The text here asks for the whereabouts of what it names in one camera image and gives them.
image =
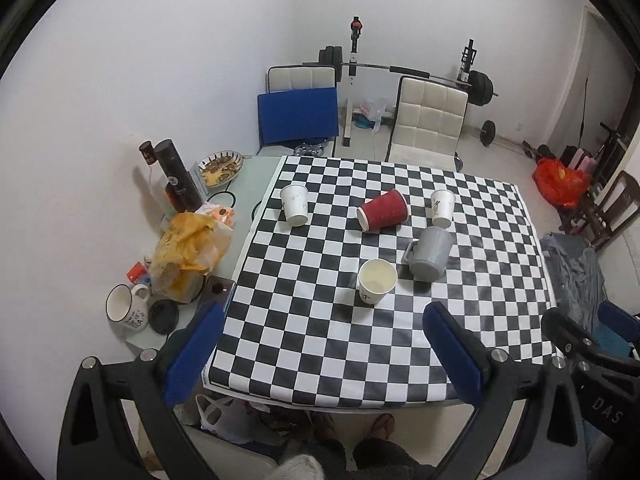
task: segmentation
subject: food bag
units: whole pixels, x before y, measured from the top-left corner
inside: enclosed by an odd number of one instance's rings
[[[219,264],[231,243],[233,230],[211,216],[176,215],[164,232],[151,260],[154,292],[188,303],[193,289]]]
[[[199,215],[212,216],[216,220],[231,228],[233,228],[234,224],[236,223],[236,212],[232,207],[205,202],[200,206],[196,213]]]

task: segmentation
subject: blue gripper pad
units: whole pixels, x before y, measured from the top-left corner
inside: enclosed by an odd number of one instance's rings
[[[598,307],[598,319],[629,343],[640,341],[640,321],[610,301]]]
[[[482,372],[436,306],[444,309],[439,301],[428,304],[424,309],[422,314],[424,335],[427,336],[431,348],[436,352],[444,371],[449,376],[458,398],[477,408],[482,403]]]
[[[195,327],[190,325],[184,329],[187,341],[166,371],[164,403],[170,408],[185,402],[191,395],[194,384],[222,335],[225,327],[224,310],[214,304]]]

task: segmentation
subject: white wall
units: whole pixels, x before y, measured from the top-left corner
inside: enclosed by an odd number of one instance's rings
[[[600,122],[611,128],[618,127],[629,99],[635,70],[631,55],[607,22],[588,14],[574,81],[548,142],[556,155],[559,156],[569,144],[578,145],[585,79],[589,78],[589,82],[581,147],[596,153],[607,139]]]
[[[361,62],[455,77],[462,49],[473,38],[478,49],[474,69],[489,75],[500,97],[482,108],[470,106],[467,122],[480,126],[491,118],[498,135],[537,145],[564,88],[586,2],[296,0],[296,61],[317,60],[318,50],[329,44],[350,51],[349,24],[356,15],[364,25]],[[357,100],[385,96],[395,103],[397,89],[398,76],[358,71]]]
[[[138,145],[257,151],[291,0],[58,0],[0,81],[0,411],[46,478],[83,357],[128,360],[111,287],[158,240]]]

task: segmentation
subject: white paper cup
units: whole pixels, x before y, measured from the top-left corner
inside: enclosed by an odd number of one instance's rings
[[[362,301],[377,304],[398,282],[398,272],[393,264],[386,260],[369,260],[358,272],[358,293]]]
[[[302,183],[294,182],[280,190],[280,199],[284,207],[284,215],[291,227],[300,227],[309,220],[307,206],[308,191]]]
[[[149,296],[151,291],[142,283],[132,289],[124,283],[116,285],[107,296],[107,317],[115,324],[139,332],[148,323],[146,300]]]
[[[448,189],[431,193],[431,221],[436,227],[447,229],[453,221],[456,196]]]

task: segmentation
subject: weight plate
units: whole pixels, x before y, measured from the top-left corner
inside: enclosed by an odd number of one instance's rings
[[[331,60],[331,64],[335,68],[335,82],[342,81],[342,47],[334,46],[334,56]]]
[[[467,82],[471,85],[468,88],[468,102],[469,104],[482,106],[484,102],[482,99],[484,97],[484,88],[486,85],[486,80],[484,78],[484,74],[481,72],[476,72],[476,70],[472,70],[469,72],[469,79]]]
[[[484,97],[482,99],[482,104],[489,104],[491,99],[494,97],[494,83],[489,79],[487,74],[484,75]]]
[[[334,48],[332,46],[328,46],[325,48],[324,54],[324,63],[325,65],[331,65],[332,60],[334,60]]]
[[[493,121],[485,121],[480,130],[480,142],[488,146],[495,139],[495,123]]]

